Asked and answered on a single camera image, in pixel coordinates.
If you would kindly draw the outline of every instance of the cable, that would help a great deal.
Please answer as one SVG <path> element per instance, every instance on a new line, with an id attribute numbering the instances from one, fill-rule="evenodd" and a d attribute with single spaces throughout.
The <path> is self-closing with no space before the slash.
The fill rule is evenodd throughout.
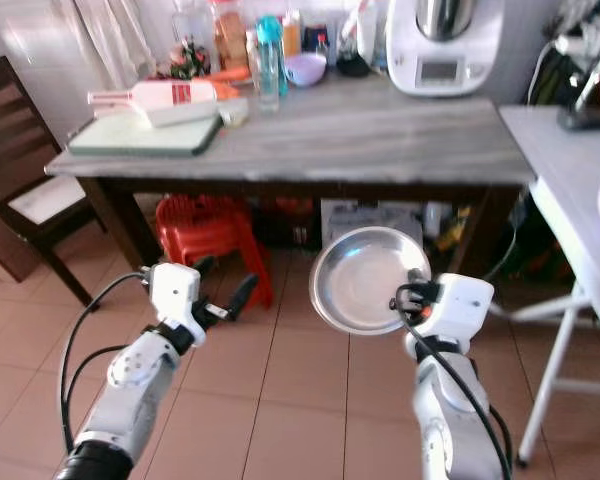
<path id="1" fill-rule="evenodd" d="M 504 451 L 507 455 L 507 463 L 509 464 L 509 468 L 513 467 L 513 445 L 511 444 L 511 433 L 509 432 L 509 428 L 507 427 L 507 423 L 502 418 L 502 415 L 496 410 L 496 407 L 493 405 L 489 405 L 489 413 L 496 419 L 498 422 L 498 426 L 502 431 L 502 438 L 504 439 Z"/>
<path id="2" fill-rule="evenodd" d="M 87 305 L 87 307 L 80 314 L 80 317 L 78 317 L 78 320 L 76 320 L 76 323 L 73 326 L 73 329 L 71 330 L 71 334 L 69 335 L 69 340 L 67 340 L 67 344 L 64 347 L 64 352 L 62 354 L 62 367 L 60 369 L 60 381 L 59 381 L 59 385 L 58 385 L 58 396 L 60 397 L 60 403 L 59 403 L 60 419 L 62 421 L 62 433 L 64 436 L 64 442 L 65 442 L 65 447 L 67 449 L 67 453 L 70 453 L 71 450 L 73 450 L 73 434 L 71 433 L 71 425 L 69 424 L 70 419 L 69 419 L 68 409 L 67 409 L 67 405 L 66 405 L 66 401 L 65 401 L 67 368 L 69 366 L 69 355 L 71 353 L 71 348 L 73 347 L 73 342 L 75 341 L 76 334 L 78 333 L 78 329 L 82 325 L 82 322 L 84 322 L 84 320 L 87 318 L 87 315 L 89 315 L 89 313 L 91 313 L 91 311 L 94 309 L 94 307 L 96 307 L 98 305 L 98 303 L 100 303 L 100 300 L 102 300 L 111 290 L 113 290 L 119 284 L 121 284 L 122 282 L 124 282 L 125 280 L 128 280 L 130 278 L 144 279 L 145 276 L 144 276 L 144 274 L 138 273 L 138 272 L 127 273 L 127 274 L 122 275 L 121 277 L 115 279 L 113 282 L 111 282 L 109 285 L 107 285 L 104 288 L 104 290 L 102 290 L 91 301 L 91 303 L 89 305 Z"/>
<path id="3" fill-rule="evenodd" d="M 511 236 L 511 243 L 509 244 L 507 251 L 504 252 L 504 255 L 502 256 L 500 261 L 498 263 L 496 263 L 495 266 L 491 270 L 489 270 L 489 273 L 487 273 L 484 277 L 482 277 L 482 280 L 484 280 L 485 282 L 488 282 L 489 280 L 491 280 L 493 278 L 493 276 L 496 273 L 498 273 L 500 271 L 502 266 L 509 259 L 509 256 L 513 252 L 513 248 L 516 246 L 517 236 L 518 236 L 518 230 L 516 228 L 514 228 L 513 235 Z"/>
<path id="4" fill-rule="evenodd" d="M 533 93 L 533 87 L 538 80 L 538 75 L 540 74 L 540 68 L 542 67 L 542 63 L 544 62 L 544 57 L 547 56 L 549 51 L 553 48 L 555 42 L 552 40 L 548 42 L 542 50 L 540 50 L 540 54 L 538 55 L 538 62 L 536 63 L 536 69 L 533 72 L 533 76 L 531 77 L 531 84 L 529 85 L 529 90 L 527 91 L 527 105 L 531 104 L 531 94 Z"/>
<path id="5" fill-rule="evenodd" d="M 73 395 L 73 389 L 75 388 L 76 383 L 78 382 L 78 377 L 82 373 L 82 370 L 84 370 L 84 368 L 94 358 L 99 357 L 100 355 L 104 355 L 105 353 L 117 352 L 118 350 L 122 350 L 123 348 L 126 348 L 126 347 L 127 347 L 127 345 L 115 345 L 113 347 L 101 348 L 100 350 L 96 350 L 95 352 L 93 352 L 92 354 L 87 356 L 87 358 L 85 358 L 82 361 L 82 363 L 80 365 L 78 365 L 78 368 L 76 368 L 76 371 L 73 374 L 71 381 L 69 382 L 69 388 L 67 389 L 67 398 L 65 399 L 67 418 L 71 417 L 71 396 Z"/>
<path id="6" fill-rule="evenodd" d="M 395 297 L 396 302 L 399 301 L 400 292 L 401 292 L 400 289 L 398 289 L 396 291 L 396 297 Z M 484 410 L 482 409 L 482 407 L 480 406 L 480 404 L 478 403 L 476 398 L 473 396 L 473 393 L 471 393 L 471 389 L 467 386 L 466 383 L 464 383 L 464 380 L 462 380 L 460 375 L 458 375 L 458 372 L 456 372 L 455 369 L 451 365 L 449 365 L 449 362 L 447 362 L 444 359 L 444 357 L 442 355 L 440 355 L 436 350 L 431 348 L 427 344 L 425 339 L 422 337 L 422 335 L 420 335 L 420 333 L 418 333 L 418 331 L 409 324 L 409 317 L 402 310 L 402 308 L 400 308 L 399 305 L 396 310 L 400 313 L 400 316 L 402 317 L 402 322 L 403 322 L 405 328 L 409 331 L 409 333 L 411 335 L 413 335 L 413 337 L 420 344 L 420 346 L 424 349 L 424 351 L 427 352 L 429 355 L 433 356 L 433 358 L 436 359 L 436 361 L 442 366 L 442 368 L 444 368 L 447 371 L 447 373 L 451 376 L 453 381 L 456 382 L 456 385 L 458 385 L 460 390 L 462 390 L 462 393 L 464 393 L 465 397 L 467 397 L 467 400 L 469 400 L 469 403 L 471 403 L 471 405 L 475 409 L 476 413 L 478 414 L 480 421 L 484 425 L 484 428 L 487 430 L 487 434 L 489 435 L 489 438 L 491 439 L 491 443 L 493 443 L 493 446 L 496 449 L 496 454 L 498 455 L 498 460 L 500 461 L 500 468 L 502 469 L 502 475 L 504 477 L 504 480 L 511 480 L 512 479 L 511 467 L 509 466 L 509 464 L 507 462 L 507 457 L 505 456 L 504 452 L 502 451 L 502 447 L 500 446 L 500 443 L 498 442 L 498 437 L 496 436 L 496 433 L 494 432 L 493 427 L 491 427 L 491 424 L 489 423 L 489 419 L 487 418 L 487 415 L 484 413 Z"/>
<path id="7" fill-rule="evenodd" d="M 548 60 L 548 63 L 544 67 L 547 73 L 543 75 L 543 78 L 539 82 L 536 81 L 535 92 L 531 93 L 532 101 L 535 102 L 534 105 L 537 105 L 540 101 L 544 101 L 542 98 L 554 98 L 555 92 L 559 88 L 561 71 L 565 66 L 568 66 L 569 62 L 569 58 L 563 55 L 557 56 L 553 62 L 552 60 L 553 58 Z"/>

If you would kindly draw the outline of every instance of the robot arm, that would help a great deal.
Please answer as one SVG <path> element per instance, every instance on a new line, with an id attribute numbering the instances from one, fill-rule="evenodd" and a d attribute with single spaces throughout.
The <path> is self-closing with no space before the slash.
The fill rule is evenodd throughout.
<path id="1" fill-rule="evenodd" d="M 160 323 L 145 328 L 112 360 L 104 391 L 58 480 L 128 478 L 149 441 L 180 357 L 204 343 L 212 324 L 235 319 L 257 284 L 255 275 L 247 277 L 223 309 L 198 299 L 200 273 L 195 269 L 165 263 L 152 267 L 147 276 Z"/>
<path id="2" fill-rule="evenodd" d="M 405 290 L 416 313 L 416 332 L 451 365 L 482 411 L 488 412 L 487 394 L 465 354 L 482 327 L 493 287 L 475 278 L 443 274 L 436 282 L 410 284 Z M 494 445 L 456 381 L 411 333 L 406 334 L 404 347 L 418 362 L 413 408 L 422 434 L 424 478 L 502 478 Z"/>

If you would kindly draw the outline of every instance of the red label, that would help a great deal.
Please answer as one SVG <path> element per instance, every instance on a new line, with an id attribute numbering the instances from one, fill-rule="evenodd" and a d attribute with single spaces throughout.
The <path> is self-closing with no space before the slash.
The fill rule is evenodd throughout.
<path id="1" fill-rule="evenodd" d="M 171 86 L 171 94 L 173 96 L 173 104 L 191 103 L 191 85 L 174 84 Z"/>

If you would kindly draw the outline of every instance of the glass jar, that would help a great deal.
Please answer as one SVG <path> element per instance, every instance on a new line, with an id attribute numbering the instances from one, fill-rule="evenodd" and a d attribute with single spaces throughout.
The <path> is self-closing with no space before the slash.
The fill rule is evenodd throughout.
<path id="1" fill-rule="evenodd" d="M 210 0 L 209 3 L 220 68 L 230 70 L 248 65 L 246 30 L 239 0 Z"/>

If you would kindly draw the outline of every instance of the green cutting board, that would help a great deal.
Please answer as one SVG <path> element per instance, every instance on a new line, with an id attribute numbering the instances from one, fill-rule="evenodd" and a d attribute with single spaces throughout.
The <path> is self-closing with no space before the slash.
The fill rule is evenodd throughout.
<path id="1" fill-rule="evenodd" d="M 202 153 L 222 125 L 219 115 L 153 128 L 142 116 L 123 112 L 89 124 L 68 145 L 76 155 L 172 155 Z"/>

